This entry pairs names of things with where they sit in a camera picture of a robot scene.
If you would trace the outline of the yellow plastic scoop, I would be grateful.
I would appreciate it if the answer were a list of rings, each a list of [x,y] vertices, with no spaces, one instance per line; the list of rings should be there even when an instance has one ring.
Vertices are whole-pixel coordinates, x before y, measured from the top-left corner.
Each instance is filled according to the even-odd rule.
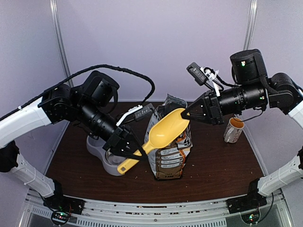
[[[150,130],[148,141],[142,145],[142,150],[136,150],[134,157],[126,159],[118,167],[118,173],[125,174],[154,149],[164,148],[177,138],[189,125],[189,120],[182,118],[184,108],[177,108],[162,118]]]

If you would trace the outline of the dog food bag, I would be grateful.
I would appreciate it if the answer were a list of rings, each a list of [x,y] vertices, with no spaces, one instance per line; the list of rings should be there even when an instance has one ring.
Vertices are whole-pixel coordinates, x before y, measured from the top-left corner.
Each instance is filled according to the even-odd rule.
[[[187,102],[185,100],[168,94],[165,101],[153,110],[144,141],[148,140],[152,126],[163,117],[177,108],[186,107]],[[152,150],[148,154],[148,161],[155,179],[159,181],[180,179],[192,147],[191,130],[190,125],[188,125],[168,146]]]

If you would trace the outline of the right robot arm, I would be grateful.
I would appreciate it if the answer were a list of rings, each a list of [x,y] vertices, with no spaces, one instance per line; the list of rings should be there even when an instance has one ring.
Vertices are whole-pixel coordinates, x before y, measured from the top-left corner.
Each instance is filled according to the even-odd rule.
[[[230,56],[232,77],[236,85],[227,85],[230,89],[220,91],[218,96],[213,89],[203,93],[182,113],[183,119],[218,125],[223,124],[223,116],[241,114],[243,110],[261,110],[261,114],[269,108],[278,108],[288,115],[303,129],[303,90],[287,74],[276,73],[268,78],[266,66],[260,50],[251,49],[234,53]],[[199,69],[196,63],[187,67],[187,71],[199,85],[206,83],[207,70]],[[196,107],[201,113],[190,113]],[[261,197],[267,197],[275,190],[303,177],[303,148],[283,167],[268,176],[256,179],[249,185],[248,195],[243,197],[246,208],[254,208]]]

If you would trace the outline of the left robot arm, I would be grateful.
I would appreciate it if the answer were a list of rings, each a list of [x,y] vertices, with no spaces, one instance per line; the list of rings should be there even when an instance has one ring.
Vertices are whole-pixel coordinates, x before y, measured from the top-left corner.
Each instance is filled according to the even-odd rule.
[[[38,172],[21,155],[15,139],[42,126],[63,120],[79,121],[92,135],[105,141],[105,150],[130,160],[147,158],[130,127],[117,124],[109,113],[103,113],[110,100],[118,99],[119,84],[110,76],[93,71],[76,87],[61,83],[45,91],[40,98],[19,108],[0,121],[0,170],[12,172],[24,184],[36,190],[58,210],[68,206],[61,184]]]

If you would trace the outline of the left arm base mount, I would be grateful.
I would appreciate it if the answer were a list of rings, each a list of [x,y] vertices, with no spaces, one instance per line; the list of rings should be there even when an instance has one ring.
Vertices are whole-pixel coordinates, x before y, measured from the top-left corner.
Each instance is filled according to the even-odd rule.
[[[82,199],[76,199],[67,197],[64,195],[53,195],[51,197],[44,198],[44,205],[52,210],[64,211],[72,214],[82,214],[85,201]]]

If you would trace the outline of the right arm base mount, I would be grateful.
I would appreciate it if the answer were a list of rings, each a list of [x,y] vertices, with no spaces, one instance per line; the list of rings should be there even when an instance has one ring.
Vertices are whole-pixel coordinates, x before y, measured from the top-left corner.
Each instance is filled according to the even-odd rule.
[[[266,197],[257,194],[247,194],[226,201],[230,214],[257,209],[267,205]]]

